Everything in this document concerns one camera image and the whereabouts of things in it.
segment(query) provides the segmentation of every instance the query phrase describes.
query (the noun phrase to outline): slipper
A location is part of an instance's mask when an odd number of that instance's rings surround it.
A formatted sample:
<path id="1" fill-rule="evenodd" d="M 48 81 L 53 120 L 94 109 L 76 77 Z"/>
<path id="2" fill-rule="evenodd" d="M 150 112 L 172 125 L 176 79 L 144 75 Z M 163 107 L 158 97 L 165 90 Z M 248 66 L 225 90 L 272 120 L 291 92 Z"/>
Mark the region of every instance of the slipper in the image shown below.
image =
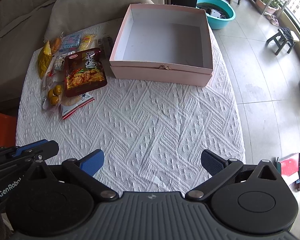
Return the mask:
<path id="1" fill-rule="evenodd" d="M 270 21 L 271 24 L 273 24 L 274 26 L 279 26 L 279 22 L 277 21 L 277 19 L 273 19 Z"/>
<path id="2" fill-rule="evenodd" d="M 274 17 L 272 14 L 268 14 L 268 15 L 266 16 L 266 18 L 267 18 L 269 21 L 272 21 L 272 20 L 275 19 L 275 17 Z"/>

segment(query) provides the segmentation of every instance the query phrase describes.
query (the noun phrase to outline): bag of olives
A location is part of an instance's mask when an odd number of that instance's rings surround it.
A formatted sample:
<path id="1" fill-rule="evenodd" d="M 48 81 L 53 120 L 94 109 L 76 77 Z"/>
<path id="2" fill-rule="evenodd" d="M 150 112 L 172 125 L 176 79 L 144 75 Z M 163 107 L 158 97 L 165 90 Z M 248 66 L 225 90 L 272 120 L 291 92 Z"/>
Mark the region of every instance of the bag of olives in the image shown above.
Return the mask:
<path id="1" fill-rule="evenodd" d="M 47 88 L 47 97 L 42 105 L 42 108 L 52 112 L 57 111 L 63 97 L 64 85 L 63 82 L 53 82 Z"/>

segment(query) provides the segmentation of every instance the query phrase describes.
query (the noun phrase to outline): textured tablecloth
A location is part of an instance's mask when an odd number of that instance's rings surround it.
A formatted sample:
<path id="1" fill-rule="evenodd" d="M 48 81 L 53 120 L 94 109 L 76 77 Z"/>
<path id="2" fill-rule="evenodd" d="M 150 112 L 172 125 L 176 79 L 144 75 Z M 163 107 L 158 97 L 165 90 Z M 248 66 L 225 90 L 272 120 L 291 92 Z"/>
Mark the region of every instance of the textured tablecloth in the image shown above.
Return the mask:
<path id="1" fill-rule="evenodd" d="M 122 19 L 85 33 L 111 35 Z M 122 191 L 181 191 L 209 178 L 200 156 L 209 149 L 245 163 L 242 130 L 224 60 L 210 30 L 214 72 L 206 87 L 115 79 L 103 61 L 108 85 L 90 92 L 95 100 L 66 120 L 41 109 L 37 56 L 31 59 L 21 96 L 17 145 L 48 139 L 59 143 L 48 164 L 80 159 L 95 149 L 105 163 L 95 178 Z"/>

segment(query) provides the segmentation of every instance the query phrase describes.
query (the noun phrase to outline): open cardboard box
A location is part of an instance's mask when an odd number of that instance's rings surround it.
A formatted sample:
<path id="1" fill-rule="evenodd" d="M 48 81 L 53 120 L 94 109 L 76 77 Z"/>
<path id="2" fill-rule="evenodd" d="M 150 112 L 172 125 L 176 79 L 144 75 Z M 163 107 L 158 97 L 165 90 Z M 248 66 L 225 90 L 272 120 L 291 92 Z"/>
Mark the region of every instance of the open cardboard box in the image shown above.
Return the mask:
<path id="1" fill-rule="evenodd" d="M 205 86 L 213 71 L 204 10 L 131 4 L 110 57 L 116 78 Z"/>

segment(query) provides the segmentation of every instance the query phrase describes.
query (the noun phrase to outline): blue plastic tub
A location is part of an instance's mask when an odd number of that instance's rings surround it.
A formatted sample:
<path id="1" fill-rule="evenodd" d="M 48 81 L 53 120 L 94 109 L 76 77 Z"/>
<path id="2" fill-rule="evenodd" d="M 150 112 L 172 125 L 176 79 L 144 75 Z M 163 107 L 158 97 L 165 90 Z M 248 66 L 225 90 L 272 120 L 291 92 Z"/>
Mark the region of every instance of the blue plastic tub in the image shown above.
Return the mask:
<path id="1" fill-rule="evenodd" d="M 225 2 L 223 0 L 197 0 L 197 4 L 202 3 L 202 2 L 212 3 L 212 4 L 215 4 L 216 6 L 221 7 L 230 16 L 229 19 L 220 19 L 220 18 L 211 16 L 209 14 L 206 14 L 208 23 L 209 23 L 211 29 L 213 29 L 213 30 L 218 30 L 218 29 L 224 28 L 230 21 L 232 21 L 235 18 L 234 10 L 227 2 Z"/>

